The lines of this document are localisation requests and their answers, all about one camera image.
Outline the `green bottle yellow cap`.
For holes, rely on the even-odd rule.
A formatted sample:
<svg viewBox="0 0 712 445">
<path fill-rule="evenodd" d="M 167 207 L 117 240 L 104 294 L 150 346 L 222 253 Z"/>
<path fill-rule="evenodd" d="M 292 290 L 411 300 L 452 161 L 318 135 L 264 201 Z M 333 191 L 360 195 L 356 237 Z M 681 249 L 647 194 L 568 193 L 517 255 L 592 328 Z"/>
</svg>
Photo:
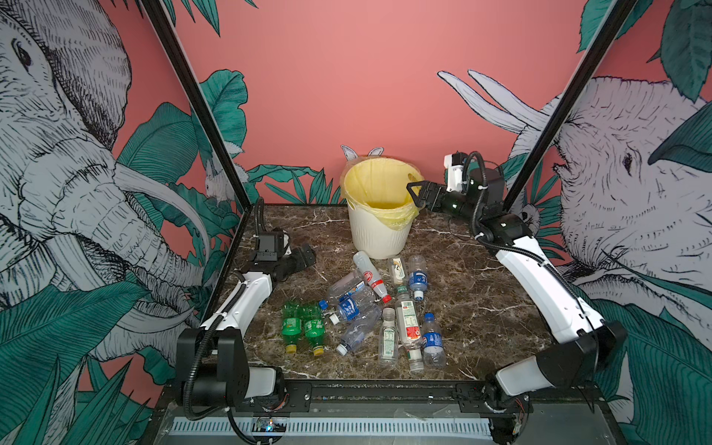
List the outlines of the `green bottle yellow cap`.
<svg viewBox="0 0 712 445">
<path fill-rule="evenodd" d="M 318 303 L 307 303 L 301 308 L 301 320 L 306 337 L 315 357 L 324 354 L 323 311 Z"/>
<path fill-rule="evenodd" d="M 296 353 L 302 337 L 302 320 L 300 304 L 294 300 L 287 301 L 283 306 L 281 335 L 286 354 Z"/>
</svg>

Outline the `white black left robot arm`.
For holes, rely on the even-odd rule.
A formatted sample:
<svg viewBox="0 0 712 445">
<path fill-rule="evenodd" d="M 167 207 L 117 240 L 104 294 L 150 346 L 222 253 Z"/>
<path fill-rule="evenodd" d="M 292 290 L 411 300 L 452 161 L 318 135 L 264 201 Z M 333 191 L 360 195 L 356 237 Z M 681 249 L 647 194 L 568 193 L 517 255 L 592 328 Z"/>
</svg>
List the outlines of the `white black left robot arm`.
<svg viewBox="0 0 712 445">
<path fill-rule="evenodd" d="M 316 253 L 308 244 L 288 248 L 274 261 L 262 261 L 254 253 L 216 312 L 200 327 L 180 334 L 174 389 L 188 420 L 202 420 L 250 399 L 275 398 L 283 403 L 287 397 L 283 373 L 275 367 L 249 366 L 244 335 L 276 283 L 315 263 Z"/>
</svg>

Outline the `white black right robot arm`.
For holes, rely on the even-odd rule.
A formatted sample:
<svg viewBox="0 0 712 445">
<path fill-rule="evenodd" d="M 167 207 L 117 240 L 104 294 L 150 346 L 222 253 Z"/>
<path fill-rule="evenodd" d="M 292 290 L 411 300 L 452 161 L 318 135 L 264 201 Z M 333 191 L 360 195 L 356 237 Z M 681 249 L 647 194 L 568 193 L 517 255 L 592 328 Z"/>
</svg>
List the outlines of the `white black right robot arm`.
<svg viewBox="0 0 712 445">
<path fill-rule="evenodd" d="M 491 193 L 489 185 L 473 182 L 466 193 L 459 193 L 420 181 L 409 183 L 406 189 L 420 209 L 469 217 L 471 235 L 519 282 L 554 338 L 547 349 L 487 378 L 482 398 L 493 413 L 505 412 L 527 393 L 585 382 L 605 369 L 624 346 L 625 327 L 604 319 L 576 295 L 522 219 L 504 211 L 500 202 L 484 203 Z"/>
</svg>

